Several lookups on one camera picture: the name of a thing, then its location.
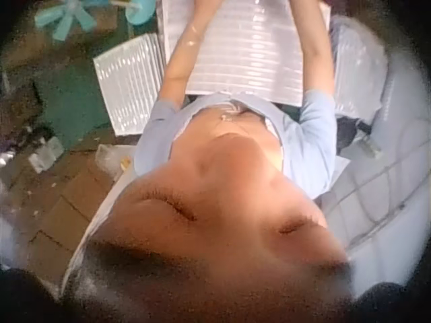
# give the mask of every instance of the blue fan blade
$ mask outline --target blue fan blade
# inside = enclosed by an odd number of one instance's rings
[[[60,19],[65,14],[65,6],[57,5],[52,8],[40,10],[34,16],[34,23],[37,28],[41,28]]]
[[[83,0],[82,5],[84,7],[102,7],[110,5],[110,0]]]
[[[89,32],[91,29],[96,27],[97,21],[89,15],[82,7],[78,7],[75,10],[75,17],[81,25],[82,29]]]
[[[70,13],[66,13],[63,19],[59,22],[59,25],[53,34],[53,38],[64,42],[72,28],[72,23],[73,16]]]

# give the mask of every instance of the hand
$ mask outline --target hand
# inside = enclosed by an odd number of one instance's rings
[[[195,16],[212,18],[224,0],[195,0]]]

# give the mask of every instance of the closed eye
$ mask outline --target closed eye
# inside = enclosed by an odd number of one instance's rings
[[[147,190],[142,196],[143,200],[159,200],[170,205],[177,213],[185,217],[189,221],[196,221],[195,216],[190,212],[189,208],[183,203],[180,196],[169,192],[167,190],[161,190],[159,188],[153,188]]]

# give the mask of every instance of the trash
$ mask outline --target trash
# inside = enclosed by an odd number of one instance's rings
[[[134,146],[99,145],[96,152],[96,165],[113,180],[118,180],[123,170],[130,165],[133,149]]]

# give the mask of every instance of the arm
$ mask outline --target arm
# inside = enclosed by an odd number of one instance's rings
[[[290,7],[304,55],[304,92],[317,89],[333,96],[331,43],[319,0],[290,0]]]
[[[180,37],[165,70],[159,100],[169,100],[181,108],[187,82],[195,67],[205,31],[223,0],[195,0],[195,10]]]
[[[301,109],[292,177],[312,199],[326,192],[335,168],[337,122],[331,45],[319,0],[290,0],[304,55]]]

